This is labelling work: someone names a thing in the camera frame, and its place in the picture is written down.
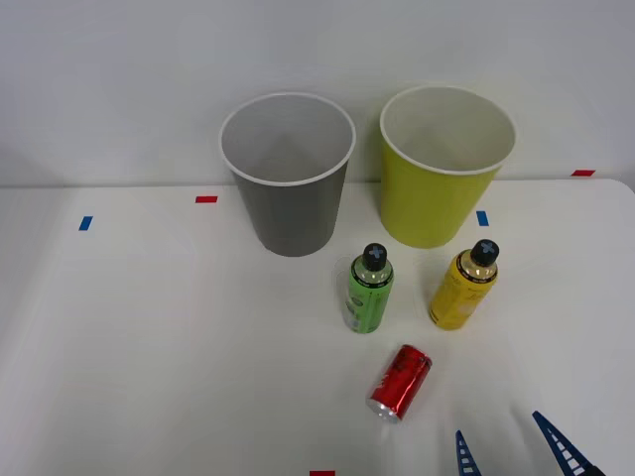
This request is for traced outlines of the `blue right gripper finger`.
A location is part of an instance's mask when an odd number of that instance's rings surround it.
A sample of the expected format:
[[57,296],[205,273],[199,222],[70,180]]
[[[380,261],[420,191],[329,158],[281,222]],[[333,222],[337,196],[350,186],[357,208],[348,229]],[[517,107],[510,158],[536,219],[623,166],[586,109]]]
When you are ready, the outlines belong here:
[[564,476],[603,476],[603,472],[591,463],[540,412],[534,411],[532,417],[546,439]]
[[459,476],[481,476],[481,472],[460,430],[455,433],[455,451]]

